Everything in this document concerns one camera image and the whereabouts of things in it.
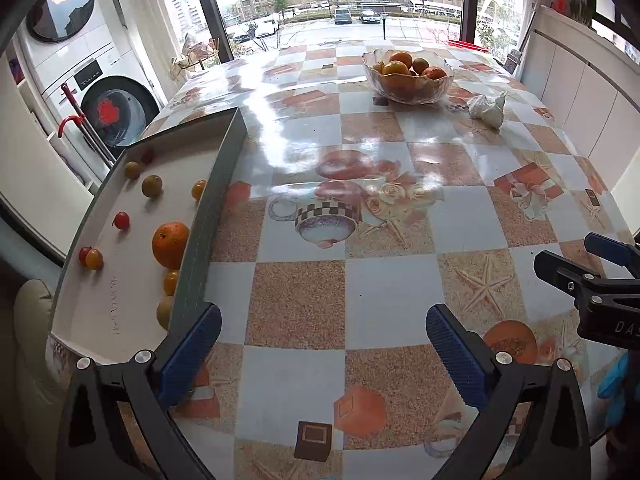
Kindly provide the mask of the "blue gloved hand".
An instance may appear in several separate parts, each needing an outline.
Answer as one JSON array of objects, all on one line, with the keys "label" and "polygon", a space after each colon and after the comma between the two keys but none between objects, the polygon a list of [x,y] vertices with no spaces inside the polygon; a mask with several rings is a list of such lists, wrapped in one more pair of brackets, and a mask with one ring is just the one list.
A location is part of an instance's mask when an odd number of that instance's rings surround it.
[{"label": "blue gloved hand", "polygon": [[629,353],[625,352],[605,374],[598,387],[597,396],[608,402],[605,427],[619,424],[627,407],[625,380],[629,378]]}]

